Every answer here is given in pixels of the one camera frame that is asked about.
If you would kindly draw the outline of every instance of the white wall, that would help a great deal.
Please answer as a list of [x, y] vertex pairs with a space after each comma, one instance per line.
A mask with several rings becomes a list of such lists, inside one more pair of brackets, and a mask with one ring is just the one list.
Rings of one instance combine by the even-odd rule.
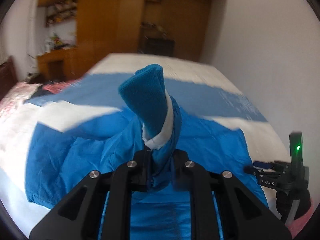
[[202, 61], [258, 107], [283, 143], [301, 130], [309, 190], [320, 200], [320, 22], [306, 0], [227, 0], [208, 25]]
[[48, 37], [48, 28], [45, 27], [45, 20], [46, 8], [38, 7], [35, 20], [35, 43], [37, 55], [45, 52], [45, 40]]
[[30, 31], [30, 7], [34, 0], [15, 0], [3, 21], [4, 47], [8, 56], [14, 56], [18, 80], [35, 72], [33, 59], [27, 53]]

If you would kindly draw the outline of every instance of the bed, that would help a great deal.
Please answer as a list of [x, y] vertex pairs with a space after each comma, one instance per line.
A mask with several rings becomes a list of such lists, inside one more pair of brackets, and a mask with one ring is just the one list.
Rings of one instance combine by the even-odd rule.
[[[26, 159], [37, 123], [63, 132], [115, 111], [123, 105], [117, 94], [121, 81], [149, 64], [163, 67], [167, 91], [187, 112], [229, 129], [240, 128], [253, 161], [290, 161], [286, 147], [263, 115], [213, 66], [170, 57], [110, 54], [62, 93], [27, 101], [1, 125], [0, 199], [26, 236], [49, 211], [29, 203], [25, 194]], [[108, 104], [96, 96], [101, 90], [108, 92]], [[276, 213], [275, 192], [263, 190], [269, 208]]]

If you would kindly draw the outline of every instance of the metal screw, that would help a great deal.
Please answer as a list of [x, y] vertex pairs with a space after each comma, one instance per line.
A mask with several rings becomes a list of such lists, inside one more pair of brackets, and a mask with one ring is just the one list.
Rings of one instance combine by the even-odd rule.
[[232, 177], [231, 171], [224, 171], [222, 173], [222, 176], [225, 177], [226, 179], [230, 179]]
[[187, 168], [193, 168], [195, 166], [195, 163], [193, 161], [187, 161], [184, 165]]
[[133, 168], [133, 167], [137, 166], [137, 162], [136, 161], [128, 161], [127, 166], [129, 168]]
[[89, 177], [91, 179], [95, 179], [98, 176], [99, 176], [99, 171], [90, 171], [90, 173], [89, 173]]

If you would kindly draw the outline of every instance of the wooden cabinet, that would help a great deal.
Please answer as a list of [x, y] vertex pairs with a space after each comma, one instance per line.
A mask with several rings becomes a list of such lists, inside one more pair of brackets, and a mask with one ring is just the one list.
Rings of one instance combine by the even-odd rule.
[[[38, 5], [45, 6], [52, 1], [39, 0]], [[109, 53], [138, 51], [143, 6], [144, 0], [78, 0], [75, 76], [83, 75]]]
[[53, 50], [38, 56], [38, 67], [47, 80], [71, 80], [82, 76], [77, 68], [77, 48]]
[[[57, 1], [39, 0], [38, 6], [48, 6]], [[63, 74], [67, 79], [78, 78], [109, 53], [136, 53], [142, 21], [156, 21], [172, 34], [171, 38], [176, 40], [176, 57], [197, 60], [210, 1], [163, 0], [162, 6], [149, 6], [145, 5], [145, 0], [78, 0], [76, 48], [38, 57], [40, 71], [49, 78], [59, 73], [52, 72], [51, 75], [48, 62], [56, 70], [63, 64]]]

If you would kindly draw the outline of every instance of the white cuff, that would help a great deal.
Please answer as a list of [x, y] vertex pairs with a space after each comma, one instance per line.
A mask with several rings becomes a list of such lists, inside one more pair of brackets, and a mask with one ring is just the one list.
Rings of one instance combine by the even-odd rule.
[[144, 124], [142, 124], [142, 140], [144, 141], [145, 146], [149, 147], [151, 150], [159, 150], [162, 146], [164, 146], [171, 138], [172, 129], [173, 129], [173, 108], [172, 101], [167, 92], [165, 91], [165, 98], [167, 100], [167, 115], [164, 119], [164, 123], [160, 133], [158, 133], [155, 137], [148, 140], [148, 133]]

